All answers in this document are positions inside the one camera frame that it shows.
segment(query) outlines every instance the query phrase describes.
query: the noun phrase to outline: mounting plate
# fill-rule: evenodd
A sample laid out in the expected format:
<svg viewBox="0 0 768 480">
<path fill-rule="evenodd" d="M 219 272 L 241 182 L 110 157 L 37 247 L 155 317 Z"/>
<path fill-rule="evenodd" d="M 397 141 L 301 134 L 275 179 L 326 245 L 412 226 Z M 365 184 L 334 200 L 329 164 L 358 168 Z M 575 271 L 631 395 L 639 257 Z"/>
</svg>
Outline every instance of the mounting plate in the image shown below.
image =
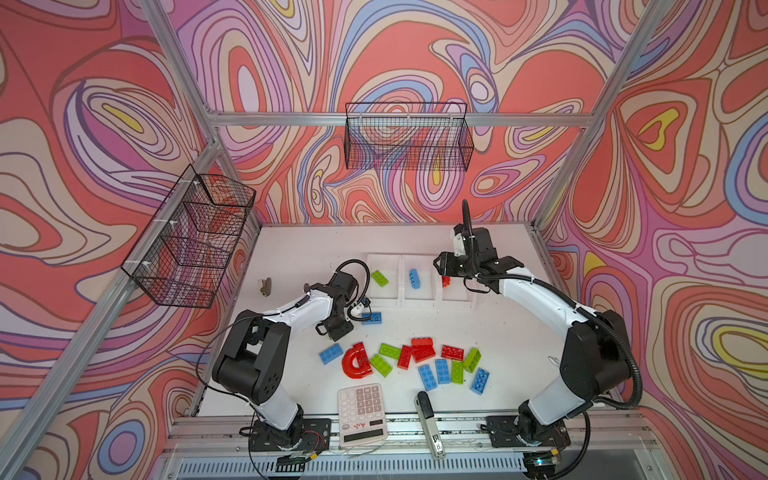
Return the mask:
<svg viewBox="0 0 768 480">
<path fill-rule="evenodd" d="M 301 431 L 313 430 L 319 433 L 323 437 L 323 444 L 314 434 L 306 434 L 302 436 L 299 445 L 292 450 L 282 450 L 278 446 L 270 441 L 269 434 L 265 430 L 257 430 L 251 434 L 248 438 L 248 449 L 251 452 L 299 452 L 299 451 L 314 451 L 317 453 L 328 449 L 330 445 L 331 436 L 331 419 L 302 419 Z"/>
<path fill-rule="evenodd" d="M 485 417 L 485 421 L 488 423 L 488 436 L 491 437 L 491 446 L 493 448 L 530 446 L 520 441 L 517 435 L 511 435 L 502 431 L 511 431 L 515 427 L 515 420 L 517 418 L 517 415 Z M 563 449 L 571 444 L 571 437 L 568 436 L 568 430 L 565 429 L 565 424 L 562 420 L 555 425 L 558 425 L 558 427 L 552 430 L 552 436 L 548 440 L 543 441 L 541 446 Z"/>
</svg>

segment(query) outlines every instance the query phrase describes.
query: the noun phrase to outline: psychedelic wall pattern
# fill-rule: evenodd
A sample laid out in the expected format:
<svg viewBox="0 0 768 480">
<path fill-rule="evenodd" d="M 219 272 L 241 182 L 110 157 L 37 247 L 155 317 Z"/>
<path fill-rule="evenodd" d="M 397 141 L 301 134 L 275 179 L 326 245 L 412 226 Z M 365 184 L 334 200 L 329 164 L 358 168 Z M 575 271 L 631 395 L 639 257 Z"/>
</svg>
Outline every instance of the psychedelic wall pattern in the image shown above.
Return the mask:
<svg viewBox="0 0 768 480">
<path fill-rule="evenodd" d="M 141 12 L 78 5 L 0 5 L 0 435 L 204 144 Z M 213 309 L 131 299 L 22 478 L 146 476 L 254 234 Z"/>
<path fill-rule="evenodd" d="M 642 2 L 189 2 L 170 11 L 215 111 L 345 111 L 464 101 L 470 111 L 590 111 Z M 228 127 L 267 223 L 531 220 L 575 128 L 474 127 L 466 173 L 348 172 L 343 129 Z"/>
<path fill-rule="evenodd" d="M 678 1 L 544 230 L 627 320 L 680 478 L 768 478 L 766 73 L 764 2 Z"/>
</svg>

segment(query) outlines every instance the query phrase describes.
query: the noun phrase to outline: lego brick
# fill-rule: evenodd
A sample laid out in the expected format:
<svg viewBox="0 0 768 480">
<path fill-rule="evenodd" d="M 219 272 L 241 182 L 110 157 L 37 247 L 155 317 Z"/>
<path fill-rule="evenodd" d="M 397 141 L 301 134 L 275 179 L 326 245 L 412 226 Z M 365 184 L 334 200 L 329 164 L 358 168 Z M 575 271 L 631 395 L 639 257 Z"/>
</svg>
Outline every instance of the lego brick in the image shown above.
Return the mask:
<svg viewBox="0 0 768 480">
<path fill-rule="evenodd" d="M 331 347 L 320 352 L 320 359 L 323 361 L 323 365 L 328 365 L 341 355 L 344 355 L 344 350 L 341 350 L 341 345 L 334 343 Z"/>
<path fill-rule="evenodd" d="M 440 355 L 444 359 L 464 361 L 464 349 L 457 349 L 454 346 L 442 346 L 442 354 Z"/>
<path fill-rule="evenodd" d="M 382 314 L 379 312 L 373 312 L 373 315 L 369 313 L 364 313 L 362 315 L 362 323 L 363 325 L 380 325 L 382 322 Z"/>
<path fill-rule="evenodd" d="M 437 370 L 437 383 L 442 385 L 451 382 L 451 371 L 448 369 L 448 360 L 435 360 L 435 370 Z"/>
<path fill-rule="evenodd" d="M 378 270 L 371 273 L 371 278 L 373 278 L 376 283 L 379 284 L 379 286 L 385 286 L 387 283 L 389 283 L 389 280 L 387 280 L 386 277 L 383 276 L 382 273 Z"/>
<path fill-rule="evenodd" d="M 400 349 L 395 346 L 382 343 L 382 345 L 379 347 L 379 355 L 388 356 L 390 359 L 400 360 Z"/>
<path fill-rule="evenodd" d="M 473 373 L 477 368 L 478 363 L 480 363 L 481 358 L 482 355 L 480 355 L 480 350 L 476 348 L 469 350 L 469 353 L 467 354 L 467 360 L 464 361 L 464 370 Z"/>
<path fill-rule="evenodd" d="M 354 360 L 357 360 L 357 366 L 354 365 Z M 366 354 L 366 348 L 362 342 L 352 345 L 352 348 L 346 351 L 341 361 L 341 368 L 351 379 L 361 379 L 362 377 L 373 375 L 371 364 L 368 361 L 368 354 Z"/>
<path fill-rule="evenodd" d="M 433 356 L 437 356 L 437 353 L 431 346 L 419 346 L 413 349 L 413 359 L 416 363 L 431 359 Z"/>
<path fill-rule="evenodd" d="M 397 362 L 397 368 L 407 370 L 411 364 L 411 355 L 413 349 L 407 345 L 402 346 L 400 351 L 400 361 Z"/>
<path fill-rule="evenodd" d="M 475 381 L 472 383 L 472 386 L 469 387 L 469 389 L 478 395 L 482 395 L 482 393 L 485 391 L 485 384 L 488 383 L 489 376 L 490 373 L 483 369 L 478 369 L 478 372 L 475 374 Z"/>
<path fill-rule="evenodd" d="M 419 375 L 422 376 L 422 382 L 424 382 L 424 390 L 434 390 L 437 388 L 437 382 L 435 376 L 432 374 L 432 369 L 429 365 L 422 365 L 419 367 Z"/>
<path fill-rule="evenodd" d="M 432 337 L 422 336 L 417 339 L 411 339 L 411 346 L 432 346 Z"/>
<path fill-rule="evenodd" d="M 371 366 L 381 373 L 384 378 L 392 372 L 392 367 L 378 354 L 371 358 Z"/>
<path fill-rule="evenodd" d="M 422 283 L 419 281 L 419 272 L 417 272 L 415 268 L 412 268 L 411 271 L 408 272 L 408 276 L 411 278 L 411 286 L 414 290 L 418 290 L 422 287 Z"/>
<path fill-rule="evenodd" d="M 451 382 L 464 384 L 464 363 L 453 361 L 453 370 L 451 371 Z"/>
</svg>

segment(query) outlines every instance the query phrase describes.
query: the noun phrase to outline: white calculator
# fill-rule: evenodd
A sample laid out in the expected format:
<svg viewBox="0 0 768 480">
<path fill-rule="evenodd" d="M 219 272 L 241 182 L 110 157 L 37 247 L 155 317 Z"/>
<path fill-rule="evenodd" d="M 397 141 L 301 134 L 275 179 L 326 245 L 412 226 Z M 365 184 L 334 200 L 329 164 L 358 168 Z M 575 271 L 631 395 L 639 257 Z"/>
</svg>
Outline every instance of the white calculator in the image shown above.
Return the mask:
<svg viewBox="0 0 768 480">
<path fill-rule="evenodd" d="M 339 447 L 355 447 L 387 436 L 382 386 L 378 383 L 339 390 Z"/>
</svg>

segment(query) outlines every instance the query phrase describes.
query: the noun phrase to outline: black wire basket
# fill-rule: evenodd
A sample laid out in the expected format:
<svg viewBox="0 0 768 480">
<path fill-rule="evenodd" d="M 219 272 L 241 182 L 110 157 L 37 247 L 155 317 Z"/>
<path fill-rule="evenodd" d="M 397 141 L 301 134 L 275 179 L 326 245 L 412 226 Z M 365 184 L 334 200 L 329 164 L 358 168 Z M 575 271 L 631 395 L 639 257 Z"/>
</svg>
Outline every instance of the black wire basket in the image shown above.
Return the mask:
<svg viewBox="0 0 768 480">
<path fill-rule="evenodd" d="M 157 305 L 210 308 L 255 198 L 223 175 L 195 174 L 144 257 L 123 270 Z"/>
<path fill-rule="evenodd" d="M 467 171 L 475 145 L 462 102 L 346 104 L 348 170 Z"/>
</svg>

